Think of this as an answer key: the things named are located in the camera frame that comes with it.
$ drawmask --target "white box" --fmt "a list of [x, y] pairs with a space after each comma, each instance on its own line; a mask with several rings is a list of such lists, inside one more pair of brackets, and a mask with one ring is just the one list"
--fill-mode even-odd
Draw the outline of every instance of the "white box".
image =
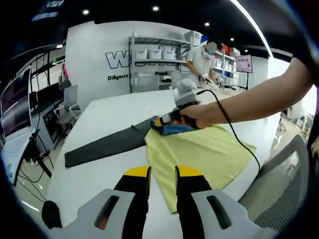
[[230, 52], [229, 55], [236, 58], [237, 56], [240, 56], [240, 53], [238, 53], [238, 52]]
[[161, 49], [148, 50], [148, 59], [160, 60], [161, 59]]
[[235, 47], [229, 48], [229, 51], [230, 51], [230, 52], [235, 52], [235, 53], [239, 53], [239, 54], [240, 54], [240, 51], [239, 51], [238, 49], [236, 49]]
[[189, 31], [184, 34], [184, 37], [185, 41], [191, 42], [191, 39], [193, 39], [195, 45], [200, 45], [202, 34], [197, 31]]
[[161, 58], [163, 60], [174, 60], [174, 52], [172, 50], [162, 50]]
[[222, 62], [221, 61], [216, 61], [216, 67], [221, 68]]
[[146, 60], [147, 59], [147, 50], [135, 50], [135, 59], [136, 60]]

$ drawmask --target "person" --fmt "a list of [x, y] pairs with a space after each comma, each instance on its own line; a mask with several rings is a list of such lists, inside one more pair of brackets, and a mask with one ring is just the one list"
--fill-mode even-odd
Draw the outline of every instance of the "person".
[[[221, 100], [231, 122], [256, 120], [287, 109], [300, 101], [314, 84], [319, 87], [319, 66], [309, 49], [301, 47], [284, 74], [271, 78], [241, 94]], [[308, 194], [294, 218], [280, 231], [276, 239], [302, 238], [316, 235], [319, 214], [319, 91], [317, 110], [307, 142], [310, 159], [310, 183]], [[210, 124], [228, 123], [217, 102], [195, 105], [180, 111], [183, 116], [195, 119], [199, 128]]]
[[[300, 101], [313, 84], [318, 87], [318, 72], [318, 65], [312, 59], [308, 48], [304, 46], [293, 56], [285, 73], [268, 79], [241, 94], [223, 99], [220, 103], [231, 122], [268, 117]], [[319, 115], [317, 113], [308, 141], [309, 151], [313, 149], [310, 155], [315, 158], [314, 161], [318, 159], [319, 152], [319, 145], [316, 146], [317, 143], [319, 144]], [[199, 128], [205, 128], [210, 124], [227, 123], [217, 102], [190, 106], [180, 111], [180, 114], [195, 119]]]
[[189, 77], [194, 80], [196, 85], [204, 86], [205, 78], [209, 77], [214, 83], [218, 84], [213, 73], [215, 66], [214, 53], [223, 48], [218, 39], [210, 38], [205, 45], [192, 48], [187, 56], [186, 66], [190, 70]]

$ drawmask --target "human arm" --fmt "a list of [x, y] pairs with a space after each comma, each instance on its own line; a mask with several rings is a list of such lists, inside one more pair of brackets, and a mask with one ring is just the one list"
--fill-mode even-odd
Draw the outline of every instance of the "human arm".
[[215, 84], [218, 84], [218, 81], [216, 80], [215, 74], [212, 69], [209, 70], [209, 77]]
[[197, 77], [199, 77], [201, 74], [196, 71], [195, 67], [193, 66], [191, 61], [186, 61], [186, 66], [188, 67], [188, 69]]
[[[312, 85], [310, 71], [299, 59], [293, 58], [281, 76], [266, 80], [241, 94], [221, 100], [220, 103], [231, 122], [256, 120], [294, 105], [305, 96]], [[200, 128], [210, 124], [227, 123], [217, 102], [190, 106], [180, 111], [180, 114], [196, 119]]]
[[186, 60], [186, 66], [187, 68], [197, 77], [199, 77], [201, 75], [201, 72], [198, 72], [194, 65], [193, 65], [193, 62], [194, 62], [194, 59], [195, 59], [195, 50], [194, 48], [191, 49], [189, 52], [188, 52], [188, 55], [187, 55], [187, 60]]

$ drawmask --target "yellow cloth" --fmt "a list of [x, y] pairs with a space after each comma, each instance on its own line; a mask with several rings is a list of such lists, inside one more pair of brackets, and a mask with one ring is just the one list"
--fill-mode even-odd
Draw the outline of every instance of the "yellow cloth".
[[[151, 129], [145, 141], [152, 174], [171, 213], [176, 212], [177, 203], [175, 166], [194, 167], [203, 173], [212, 189], [223, 189], [252, 158], [234, 135], [217, 125], [172, 135], [160, 135]], [[254, 146], [242, 143], [255, 152]]]

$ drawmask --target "hand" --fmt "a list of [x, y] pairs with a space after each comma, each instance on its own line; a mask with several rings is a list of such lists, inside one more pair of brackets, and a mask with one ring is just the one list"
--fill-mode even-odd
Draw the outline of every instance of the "hand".
[[192, 119], [196, 120], [196, 125], [199, 128], [206, 128], [207, 126], [212, 124], [212, 120], [210, 117], [210, 112], [208, 105], [195, 105], [189, 106], [180, 111], [181, 122], [176, 122], [175, 124], [187, 124], [187, 121], [183, 116], [188, 116]]
[[312, 151], [313, 158], [315, 157], [316, 154], [318, 155], [318, 152], [319, 152], [318, 140], [319, 140], [319, 136], [315, 139], [315, 141], [311, 145], [311, 151]]
[[205, 78], [203, 77], [203, 75], [198, 76], [198, 80], [199, 81], [205, 81]]

